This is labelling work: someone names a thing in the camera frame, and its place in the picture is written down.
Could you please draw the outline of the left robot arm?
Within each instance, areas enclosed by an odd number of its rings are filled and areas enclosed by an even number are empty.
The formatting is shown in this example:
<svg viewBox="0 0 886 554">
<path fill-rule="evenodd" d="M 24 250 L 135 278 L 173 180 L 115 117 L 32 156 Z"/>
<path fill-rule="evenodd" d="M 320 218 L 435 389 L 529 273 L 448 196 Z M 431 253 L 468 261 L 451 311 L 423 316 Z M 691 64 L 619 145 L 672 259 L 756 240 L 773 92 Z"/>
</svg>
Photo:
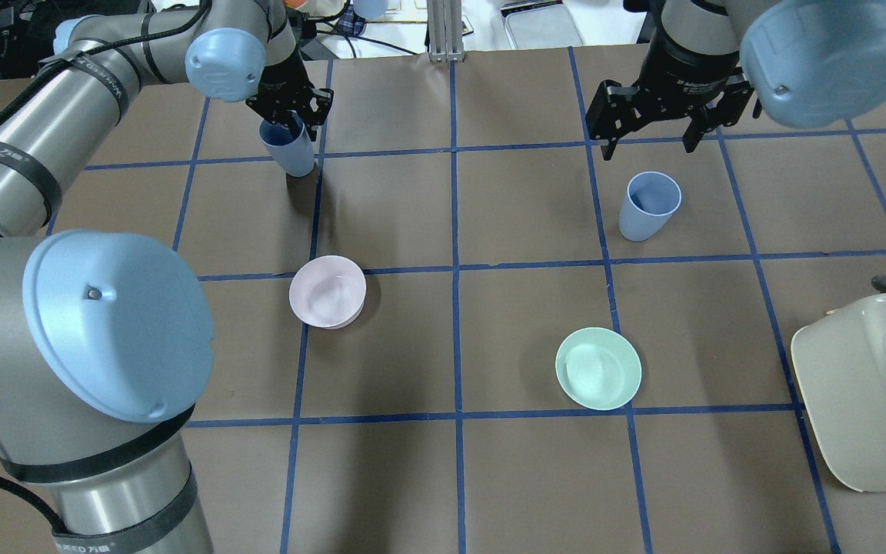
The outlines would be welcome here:
<svg viewBox="0 0 886 554">
<path fill-rule="evenodd" d="M 60 553 L 214 552 L 182 439 L 212 370 L 199 281 L 150 236 L 38 236 L 140 91 L 176 83 L 295 139 L 333 102 L 281 1 L 202 1 L 60 22 L 0 112 L 0 489 Z"/>
</svg>

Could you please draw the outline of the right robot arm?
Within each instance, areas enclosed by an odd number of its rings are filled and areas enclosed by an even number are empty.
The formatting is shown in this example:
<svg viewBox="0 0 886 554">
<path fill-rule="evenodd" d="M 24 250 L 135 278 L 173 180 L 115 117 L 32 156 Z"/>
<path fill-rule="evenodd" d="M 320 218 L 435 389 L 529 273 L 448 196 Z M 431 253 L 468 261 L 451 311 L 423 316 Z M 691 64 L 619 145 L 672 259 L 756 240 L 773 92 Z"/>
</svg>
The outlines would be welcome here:
<svg viewBox="0 0 886 554">
<path fill-rule="evenodd" d="M 886 1 L 627 1 L 655 30 L 632 85 L 605 80 L 588 137 L 611 160 L 618 141 L 688 119 L 688 153 L 749 105 L 788 128 L 822 128 L 886 102 Z"/>
</svg>

